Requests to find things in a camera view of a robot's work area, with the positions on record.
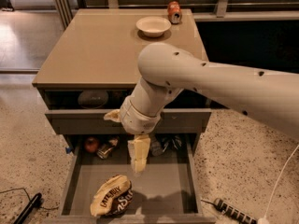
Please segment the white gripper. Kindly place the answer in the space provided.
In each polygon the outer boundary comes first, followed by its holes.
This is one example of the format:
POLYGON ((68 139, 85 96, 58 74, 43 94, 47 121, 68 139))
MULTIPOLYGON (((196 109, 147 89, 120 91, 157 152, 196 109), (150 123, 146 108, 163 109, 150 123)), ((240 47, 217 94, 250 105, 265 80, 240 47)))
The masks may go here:
POLYGON ((135 135, 133 140, 128 141, 129 156, 135 174, 142 173, 145 170, 150 151, 150 137, 148 134, 155 129, 160 119, 160 114, 150 117, 138 111, 132 105, 130 96, 125 98, 120 110, 114 109, 104 115, 104 120, 121 123, 127 133, 135 135))

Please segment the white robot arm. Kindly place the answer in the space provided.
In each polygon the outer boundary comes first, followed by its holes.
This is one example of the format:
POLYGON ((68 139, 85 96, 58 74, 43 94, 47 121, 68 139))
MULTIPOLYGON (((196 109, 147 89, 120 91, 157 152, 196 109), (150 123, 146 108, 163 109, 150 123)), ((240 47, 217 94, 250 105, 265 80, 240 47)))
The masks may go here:
POLYGON ((119 122, 135 138, 129 154, 135 173, 144 171, 149 134, 164 107, 183 90, 194 91, 292 138, 299 137, 299 75, 211 63, 165 43, 144 47, 137 60, 141 78, 118 110, 105 120, 119 122))

